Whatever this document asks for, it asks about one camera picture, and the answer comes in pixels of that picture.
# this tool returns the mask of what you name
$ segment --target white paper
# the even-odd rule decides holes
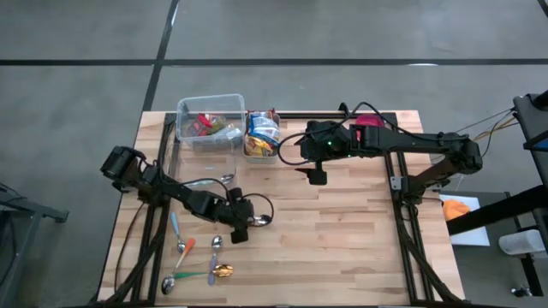
[[[450,196],[440,194],[439,198],[445,200],[456,200],[466,204],[471,211],[480,208],[480,202],[477,198]],[[487,236],[487,230],[485,227],[476,228],[461,234],[451,236],[451,243],[453,245],[470,245],[470,246],[489,246],[489,237]]]

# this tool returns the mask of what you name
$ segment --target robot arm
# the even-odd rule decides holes
[[[394,151],[438,153],[445,158],[419,175],[402,181],[402,194],[417,204],[424,191],[434,185],[449,183],[456,173],[473,174],[482,167],[478,145],[467,135],[457,133],[397,133],[386,127],[350,125],[349,129],[334,121],[309,121],[304,136],[295,143],[301,156],[315,163],[315,169],[297,169],[307,174],[312,185],[325,185],[327,174],[322,162],[347,157],[380,157]]]
[[[158,166],[147,163],[142,152],[125,146],[116,146],[112,150],[101,172],[113,180],[112,185],[119,190],[121,187],[137,188],[139,199],[149,204],[156,204],[169,196],[181,201],[194,216],[232,226],[235,229],[231,234],[234,244],[247,240],[248,226],[260,222],[266,225],[271,221],[266,215],[253,216],[253,204],[242,197],[240,188],[229,190],[225,197],[213,192],[194,191],[165,175]]]

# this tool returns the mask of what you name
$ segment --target wooden tabletop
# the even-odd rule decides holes
[[[401,127],[415,133],[422,132],[417,111],[396,111],[396,114]],[[282,118],[282,137],[304,131],[306,122]],[[141,118],[135,148],[143,151],[150,162],[158,154],[163,123],[164,112],[145,112]],[[298,147],[292,143],[288,142],[287,147],[284,145],[283,154],[293,162],[301,160]],[[411,175],[430,166],[425,154],[406,154],[405,157]],[[209,158],[226,163],[219,157]],[[190,157],[183,162],[192,167],[200,163],[200,159]],[[207,285],[205,275],[179,280],[171,294],[163,295],[159,291],[161,280],[170,274],[180,256],[169,224],[157,305],[408,304],[383,158],[349,158],[325,163],[326,186],[309,185],[304,174],[279,161],[272,165],[249,164],[241,156],[236,161],[237,186],[244,193],[263,193],[272,200],[276,209],[272,225],[250,228],[249,241],[233,245],[230,243],[230,227],[200,220],[184,210],[181,203],[171,201],[171,211],[177,214],[182,238],[196,239],[196,245],[183,261],[180,271],[206,271],[211,260],[211,239],[220,234],[224,243],[218,261],[233,265],[235,273],[230,278],[217,278],[213,287]],[[395,155],[393,161],[397,166]],[[256,211],[269,212],[267,204],[260,198],[253,197],[252,201]],[[139,206],[135,194],[123,196],[99,299],[106,299],[114,292],[116,260],[128,225]],[[144,221],[143,210],[124,252],[118,285],[137,260]],[[440,203],[425,200],[419,206],[419,221],[428,262],[450,290],[463,298]],[[143,280],[143,299],[148,290],[150,264]],[[423,299],[415,263],[414,276]]]

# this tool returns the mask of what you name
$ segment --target concrete floor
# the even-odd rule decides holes
[[[0,59],[154,58],[169,6],[0,0]],[[547,28],[535,0],[186,0],[166,57],[547,58]],[[98,169],[114,145],[133,144],[151,71],[0,67],[0,181],[70,210],[66,224],[41,226],[24,304],[82,305],[96,291],[120,199]],[[424,129],[437,132],[507,109],[514,96],[546,90],[546,80],[546,66],[163,68],[152,110],[229,92],[241,93],[249,109],[333,110],[367,100],[380,110],[419,110]],[[537,185],[522,142],[518,127],[495,135],[484,169],[459,189],[518,193]],[[481,250],[476,257],[457,262],[490,262]],[[472,274],[462,275],[468,299],[511,299],[469,291],[513,287]]]

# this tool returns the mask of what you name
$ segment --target pink part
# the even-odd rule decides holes
[[[374,126],[374,127],[384,127],[384,122],[377,115],[360,115],[356,118],[356,125],[361,126]]]

